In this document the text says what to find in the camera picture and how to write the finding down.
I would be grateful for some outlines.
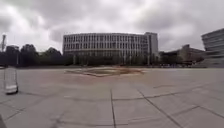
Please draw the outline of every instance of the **building facade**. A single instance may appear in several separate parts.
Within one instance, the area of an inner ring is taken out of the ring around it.
[[[208,67],[224,67],[224,29],[202,35]]]
[[[205,58],[205,51],[200,49],[191,48],[189,44],[184,45],[181,49],[162,52],[162,57],[164,57],[164,63],[169,64],[187,64],[192,65],[201,62]]]
[[[74,64],[150,64],[158,57],[156,33],[83,33],[64,35],[63,54],[72,54]]]

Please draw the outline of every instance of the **large white building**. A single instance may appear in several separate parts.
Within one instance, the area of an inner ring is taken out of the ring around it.
[[[64,35],[63,53],[72,54],[75,64],[93,59],[111,64],[150,64],[159,56],[156,33],[82,33]]]

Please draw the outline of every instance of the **glass building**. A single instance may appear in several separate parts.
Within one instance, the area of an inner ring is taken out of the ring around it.
[[[202,35],[206,59],[210,65],[224,65],[224,29]]]

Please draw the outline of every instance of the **overcast sky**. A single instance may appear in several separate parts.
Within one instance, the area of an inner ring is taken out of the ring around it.
[[[224,27],[223,0],[0,0],[7,43],[62,48],[64,34],[156,32],[159,50],[203,49],[201,35]]]

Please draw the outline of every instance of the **ground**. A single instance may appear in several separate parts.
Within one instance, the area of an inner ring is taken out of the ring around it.
[[[18,70],[20,92],[12,96],[0,70],[7,128],[224,126],[224,69],[102,69]]]

